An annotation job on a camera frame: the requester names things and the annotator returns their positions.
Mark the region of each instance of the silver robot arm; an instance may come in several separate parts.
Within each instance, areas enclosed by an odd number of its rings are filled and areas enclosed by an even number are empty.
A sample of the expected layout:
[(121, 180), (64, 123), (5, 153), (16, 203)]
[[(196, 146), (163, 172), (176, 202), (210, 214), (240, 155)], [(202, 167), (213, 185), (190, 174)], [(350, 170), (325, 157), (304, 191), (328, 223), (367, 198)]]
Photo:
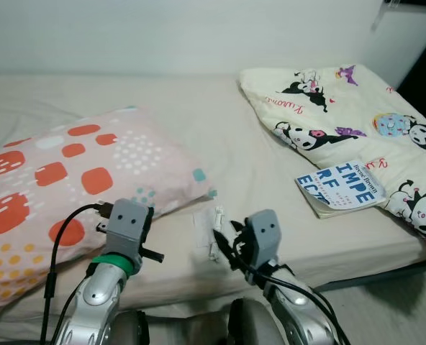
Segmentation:
[[(274, 211), (264, 210), (245, 219), (245, 225), (231, 222), (238, 233), (233, 247), (218, 231), (214, 232), (218, 247), (228, 258), (233, 270), (239, 268), (251, 285), (263, 290), (272, 311), (285, 329), (290, 344), (339, 344), (335, 327), (314, 302), (303, 293), (276, 284), (278, 280), (295, 285), (312, 295), (312, 290), (297, 280), (286, 266), (278, 265), (277, 249), (281, 230)], [(263, 276), (275, 281), (263, 279)]]
[(99, 224), (106, 233), (102, 255), (93, 259), (87, 277), (77, 288), (72, 316), (63, 322), (56, 345), (105, 345), (117, 313), (120, 293), (130, 275), (140, 271), (142, 257), (162, 262), (163, 255), (142, 248), (149, 232), (153, 209), (119, 199), (100, 213), (109, 224)]

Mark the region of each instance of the bed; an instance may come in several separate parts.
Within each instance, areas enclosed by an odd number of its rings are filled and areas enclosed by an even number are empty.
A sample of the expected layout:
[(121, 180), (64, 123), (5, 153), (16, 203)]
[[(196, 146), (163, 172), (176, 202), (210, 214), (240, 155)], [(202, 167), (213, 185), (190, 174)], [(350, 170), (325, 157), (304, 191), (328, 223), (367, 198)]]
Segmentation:
[[(208, 248), (197, 241), (193, 213), (217, 204), (237, 220), (274, 209), (283, 229), (279, 258), (312, 286), (426, 259), (426, 243), (377, 208), (318, 219), (294, 183), (314, 166), (269, 135), (235, 76), (0, 76), (0, 145), (130, 105), (151, 109), (160, 125), (197, 156), (218, 196), (153, 223), (147, 247), (166, 259), (144, 262), (128, 282), (121, 308), (189, 317), (221, 308), (236, 295), (256, 293), (239, 272), (210, 261)], [(63, 266), (52, 314), (59, 314), (87, 265), (85, 258)], [(0, 341), (38, 339), (43, 303), (38, 289), (2, 311)]]

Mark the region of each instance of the book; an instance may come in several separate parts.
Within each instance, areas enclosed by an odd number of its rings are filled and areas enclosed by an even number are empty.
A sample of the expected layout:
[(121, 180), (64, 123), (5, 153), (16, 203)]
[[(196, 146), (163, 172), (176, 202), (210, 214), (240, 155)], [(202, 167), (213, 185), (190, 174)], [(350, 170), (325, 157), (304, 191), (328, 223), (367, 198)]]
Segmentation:
[(386, 200), (384, 187), (356, 160), (300, 176), (296, 184), (319, 218), (363, 210)]

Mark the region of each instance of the floor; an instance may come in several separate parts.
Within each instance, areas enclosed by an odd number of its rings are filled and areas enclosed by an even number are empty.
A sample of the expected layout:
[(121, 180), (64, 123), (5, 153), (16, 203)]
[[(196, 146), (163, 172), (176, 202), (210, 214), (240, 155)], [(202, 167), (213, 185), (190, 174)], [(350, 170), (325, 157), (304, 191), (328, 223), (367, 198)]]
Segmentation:
[[(426, 273), (324, 293), (352, 345), (426, 344)], [(227, 314), (150, 320), (151, 345), (219, 345)]]

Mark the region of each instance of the white wall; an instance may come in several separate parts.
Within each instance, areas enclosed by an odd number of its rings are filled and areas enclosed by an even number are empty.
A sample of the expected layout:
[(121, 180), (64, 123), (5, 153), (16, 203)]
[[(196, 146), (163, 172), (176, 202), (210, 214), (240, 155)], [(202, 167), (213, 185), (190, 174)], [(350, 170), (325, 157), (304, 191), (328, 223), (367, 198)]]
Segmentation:
[(0, 72), (237, 73), (364, 63), (396, 86), (426, 10), (382, 0), (0, 0)]

